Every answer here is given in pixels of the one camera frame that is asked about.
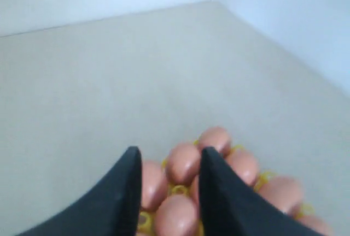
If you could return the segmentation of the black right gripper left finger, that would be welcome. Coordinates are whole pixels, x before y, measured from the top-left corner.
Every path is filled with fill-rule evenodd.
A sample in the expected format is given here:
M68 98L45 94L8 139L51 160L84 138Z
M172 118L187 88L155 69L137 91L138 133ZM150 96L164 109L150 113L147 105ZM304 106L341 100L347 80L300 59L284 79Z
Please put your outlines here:
M22 235L135 235L141 197L141 152L130 146L91 190Z

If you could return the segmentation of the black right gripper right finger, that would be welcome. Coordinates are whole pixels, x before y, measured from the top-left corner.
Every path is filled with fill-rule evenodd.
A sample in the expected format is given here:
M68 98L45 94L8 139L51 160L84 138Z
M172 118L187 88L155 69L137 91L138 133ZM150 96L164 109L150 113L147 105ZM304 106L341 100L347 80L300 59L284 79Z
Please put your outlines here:
M322 235L297 221L306 216L302 203L290 216L258 194L275 176L258 173L248 186L215 148L202 150L199 201L205 235Z

